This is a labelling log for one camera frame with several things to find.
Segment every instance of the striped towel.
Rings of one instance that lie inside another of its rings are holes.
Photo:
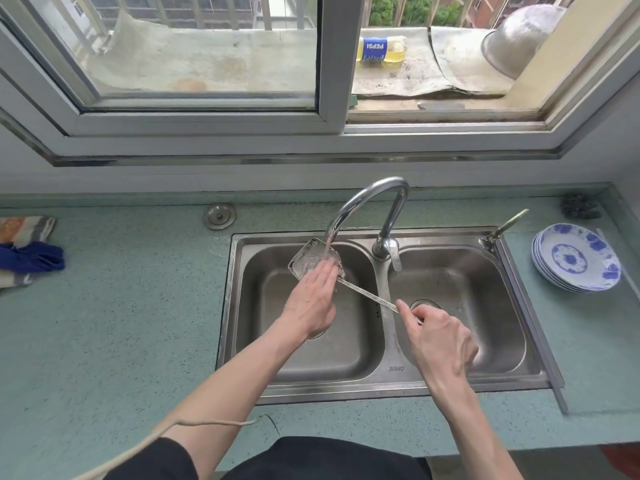
[[[55,223],[53,217],[0,217],[0,244],[12,242],[21,248],[31,241],[46,241]],[[32,280],[30,273],[19,274],[0,269],[0,288],[25,286]]]

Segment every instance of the blue and white plate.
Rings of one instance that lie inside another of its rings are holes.
[[[567,290],[608,290],[620,281],[620,261],[599,235],[573,224],[554,224],[535,240],[534,261]]]

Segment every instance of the forearm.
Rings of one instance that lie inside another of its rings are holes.
[[[161,425],[178,418],[244,421],[267,384],[304,339],[302,332],[278,319],[178,404]],[[174,426],[164,437],[180,443],[193,459],[198,476],[207,479],[238,432],[235,426]]]
[[[440,393],[438,403],[471,480],[522,480],[466,381]]]

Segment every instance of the person's left arm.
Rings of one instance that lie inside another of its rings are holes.
[[[158,425],[176,419],[245,421],[267,384],[295,350],[335,318],[332,304],[338,268],[322,261],[292,291],[267,332],[215,371]],[[163,437],[180,443],[198,476],[208,479],[237,436],[236,426],[174,426]]]

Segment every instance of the blue label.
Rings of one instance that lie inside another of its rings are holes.
[[[387,39],[367,37],[363,40],[362,60],[383,61],[387,56]]]

